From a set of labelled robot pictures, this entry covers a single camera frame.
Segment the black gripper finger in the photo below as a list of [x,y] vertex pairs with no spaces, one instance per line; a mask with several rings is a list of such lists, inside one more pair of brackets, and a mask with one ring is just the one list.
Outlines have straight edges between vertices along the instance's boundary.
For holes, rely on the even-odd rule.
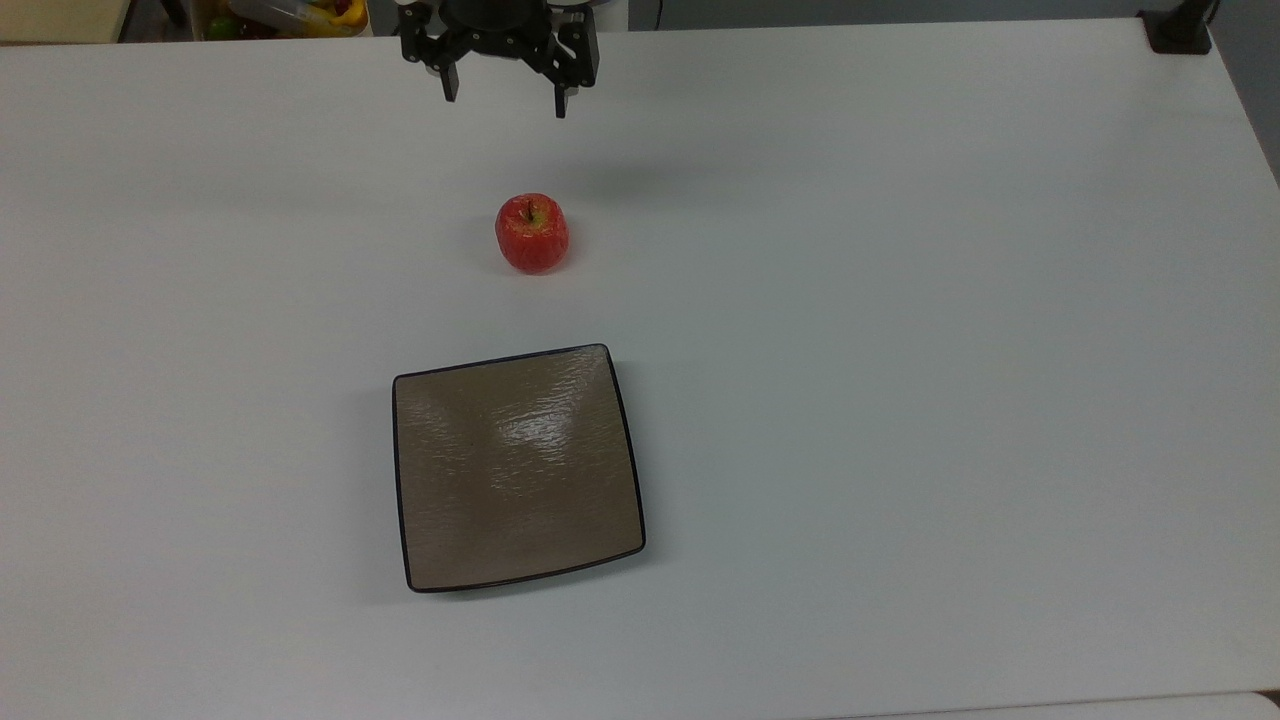
[[520,59],[553,87],[556,117],[564,119],[570,96],[591,88],[600,54],[594,15],[544,15],[520,28]]
[[398,37],[406,61],[422,64],[454,102],[460,91],[457,61],[471,51],[471,32],[444,20],[436,6],[398,6]]

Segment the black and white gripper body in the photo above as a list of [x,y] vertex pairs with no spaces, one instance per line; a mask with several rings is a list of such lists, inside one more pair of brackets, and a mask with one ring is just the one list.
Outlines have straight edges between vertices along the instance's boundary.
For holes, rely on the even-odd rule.
[[547,1],[440,1],[447,35],[486,56],[524,59],[550,36]]

